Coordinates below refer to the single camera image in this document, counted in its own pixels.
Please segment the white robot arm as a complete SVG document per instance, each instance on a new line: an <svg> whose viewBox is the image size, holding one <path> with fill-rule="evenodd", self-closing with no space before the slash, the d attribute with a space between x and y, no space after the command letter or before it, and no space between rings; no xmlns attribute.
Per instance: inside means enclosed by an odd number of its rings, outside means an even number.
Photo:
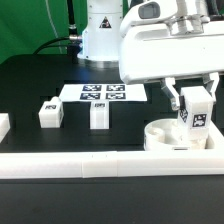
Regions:
<svg viewBox="0 0 224 224"><path fill-rule="evenodd" d="M87 0L80 61L115 64L126 84L160 82L180 108L176 80L201 77L210 94L224 72L224 16L214 0Z"/></svg>

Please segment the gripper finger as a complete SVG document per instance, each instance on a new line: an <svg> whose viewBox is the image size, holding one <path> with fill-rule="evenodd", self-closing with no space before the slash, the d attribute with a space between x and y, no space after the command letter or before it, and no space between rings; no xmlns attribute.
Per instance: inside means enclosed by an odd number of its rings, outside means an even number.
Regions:
<svg viewBox="0 0 224 224"><path fill-rule="evenodd" d="M211 95L213 101L216 101L216 89L218 87L219 80L218 72L208 73L203 76L203 83L206 85L206 90Z"/></svg>
<svg viewBox="0 0 224 224"><path fill-rule="evenodd" d="M173 111L180 109L180 99L179 94L175 89L175 84L174 77L168 77L161 80L161 90L169 98Z"/></svg>

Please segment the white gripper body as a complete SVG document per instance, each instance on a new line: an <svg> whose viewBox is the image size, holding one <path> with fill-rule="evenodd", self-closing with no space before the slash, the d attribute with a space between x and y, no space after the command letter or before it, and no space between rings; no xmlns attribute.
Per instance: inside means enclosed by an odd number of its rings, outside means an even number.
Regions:
<svg viewBox="0 0 224 224"><path fill-rule="evenodd" d="M147 0L120 26L119 73L126 84L224 71L224 15L206 0Z"/></svg>

